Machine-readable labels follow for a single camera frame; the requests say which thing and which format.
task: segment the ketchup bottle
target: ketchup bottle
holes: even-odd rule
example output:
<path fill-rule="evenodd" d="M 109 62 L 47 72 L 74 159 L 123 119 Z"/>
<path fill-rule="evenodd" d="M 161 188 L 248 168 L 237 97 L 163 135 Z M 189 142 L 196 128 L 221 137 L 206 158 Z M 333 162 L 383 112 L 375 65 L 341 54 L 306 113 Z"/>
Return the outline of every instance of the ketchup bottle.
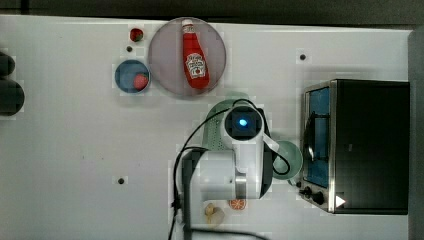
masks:
<path fill-rule="evenodd" d="M 200 47 L 193 22 L 183 20 L 183 62 L 187 81 L 192 88 L 203 89 L 209 84 L 205 55 Z"/>

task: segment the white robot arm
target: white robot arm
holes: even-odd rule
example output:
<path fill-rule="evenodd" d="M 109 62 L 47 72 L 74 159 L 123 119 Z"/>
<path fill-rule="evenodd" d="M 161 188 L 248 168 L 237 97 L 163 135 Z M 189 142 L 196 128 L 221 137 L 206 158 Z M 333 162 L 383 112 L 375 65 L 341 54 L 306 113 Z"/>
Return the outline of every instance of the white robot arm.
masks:
<path fill-rule="evenodd" d="M 225 113 L 220 126 L 222 142 L 231 150 L 198 148 L 182 158 L 185 240 L 208 239 L 214 235 L 212 231 L 200 230 L 207 228 L 205 201 L 259 199 L 266 193 L 272 182 L 273 159 L 268 156 L 264 161 L 264 148 L 278 151 L 278 143 L 266 134 L 267 131 L 264 114 L 253 104 L 233 105 Z M 226 239 L 224 235 L 220 232 L 220 239 Z M 228 233 L 227 237 L 260 239 L 246 233 L 239 234 L 239 238 Z"/>

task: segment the bottle cap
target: bottle cap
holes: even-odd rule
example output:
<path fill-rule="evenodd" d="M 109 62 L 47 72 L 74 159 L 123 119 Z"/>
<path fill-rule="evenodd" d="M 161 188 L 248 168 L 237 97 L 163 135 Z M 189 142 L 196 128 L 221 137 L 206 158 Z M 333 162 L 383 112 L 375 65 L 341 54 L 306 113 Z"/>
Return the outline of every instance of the bottle cap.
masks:
<path fill-rule="evenodd" d="M 189 25 L 189 24 L 192 24 L 193 25 L 193 21 L 191 21 L 190 19 L 184 19 L 183 20 L 183 26 Z"/>

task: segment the red item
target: red item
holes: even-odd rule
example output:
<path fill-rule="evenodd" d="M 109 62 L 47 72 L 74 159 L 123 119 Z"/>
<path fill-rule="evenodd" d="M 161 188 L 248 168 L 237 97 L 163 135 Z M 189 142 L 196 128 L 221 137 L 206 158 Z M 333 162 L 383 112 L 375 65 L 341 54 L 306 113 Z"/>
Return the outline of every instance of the red item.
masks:
<path fill-rule="evenodd" d="M 149 79 L 144 74 L 137 74 L 134 78 L 134 88 L 138 91 L 143 90 L 148 83 Z"/>
<path fill-rule="evenodd" d="M 243 210 L 246 207 L 246 200 L 244 199 L 234 199 L 228 201 L 230 207 L 234 210 Z"/>
<path fill-rule="evenodd" d="M 141 39 L 143 39 L 143 31 L 141 31 L 141 29 L 138 29 L 138 28 L 131 29 L 130 39 L 133 42 L 140 41 Z"/>
<path fill-rule="evenodd" d="M 200 47 L 191 20 L 183 20 L 183 62 L 187 81 L 192 88 L 203 89 L 209 84 L 205 55 Z"/>

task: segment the toaster oven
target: toaster oven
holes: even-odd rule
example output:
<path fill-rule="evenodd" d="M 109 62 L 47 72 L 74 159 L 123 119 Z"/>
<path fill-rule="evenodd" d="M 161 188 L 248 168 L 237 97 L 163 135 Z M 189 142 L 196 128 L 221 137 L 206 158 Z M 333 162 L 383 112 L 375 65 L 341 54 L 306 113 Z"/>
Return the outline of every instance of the toaster oven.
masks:
<path fill-rule="evenodd" d="M 309 87 L 299 193 L 341 214 L 407 214 L 409 83 L 336 79 Z"/>

